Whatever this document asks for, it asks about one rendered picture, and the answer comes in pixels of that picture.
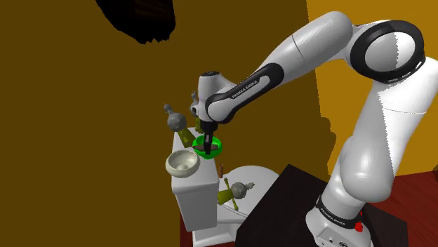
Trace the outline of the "green bowl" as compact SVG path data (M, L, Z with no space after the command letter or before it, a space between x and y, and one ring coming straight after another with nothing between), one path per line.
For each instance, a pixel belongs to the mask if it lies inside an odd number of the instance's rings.
M195 140L192 142L192 147L194 151L204 159L213 159L223 150L223 145L221 141L215 136L213 136L211 151L209 154L207 154L204 150L204 135L196 137Z

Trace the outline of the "grey-headed olive doll figure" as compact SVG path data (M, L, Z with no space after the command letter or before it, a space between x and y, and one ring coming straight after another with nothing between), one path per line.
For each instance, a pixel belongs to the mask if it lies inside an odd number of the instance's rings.
M181 113L174 112L169 104L164 105L164 110L168 115L167 126L178 134L183 146L185 148L191 147L195 136L187 128L187 120Z
M223 181L227 189L218 192L217 204L221 206L228 201L232 201L234 210L238 211L239 207L236 203L236 199L243 199L246 196L247 191L252 189L255 184L253 182L250 182L248 184L235 182L230 185L227 178L223 178Z

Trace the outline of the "beige bowl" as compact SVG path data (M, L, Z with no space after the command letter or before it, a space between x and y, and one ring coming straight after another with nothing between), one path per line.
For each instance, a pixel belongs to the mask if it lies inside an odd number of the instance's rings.
M200 167L199 156L188 149L171 153L166 159L167 172L176 178L188 178L195 174Z

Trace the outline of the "white toilet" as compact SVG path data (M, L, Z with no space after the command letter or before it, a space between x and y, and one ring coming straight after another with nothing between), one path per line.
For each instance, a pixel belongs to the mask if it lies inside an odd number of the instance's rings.
M279 177L262 166L240 166L218 177L214 159L200 158L199 169L187 178L171 178L185 229L192 233L192 247L207 247L236 240L237 230ZM219 205L217 193L235 182L254 183L238 210L231 201Z

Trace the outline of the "black robot stand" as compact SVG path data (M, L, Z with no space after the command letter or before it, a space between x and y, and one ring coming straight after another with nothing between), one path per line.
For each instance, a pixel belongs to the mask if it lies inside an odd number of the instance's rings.
M326 182L288 165L237 230L235 247L318 247L305 223ZM409 247L407 223L370 204L362 210L374 247Z

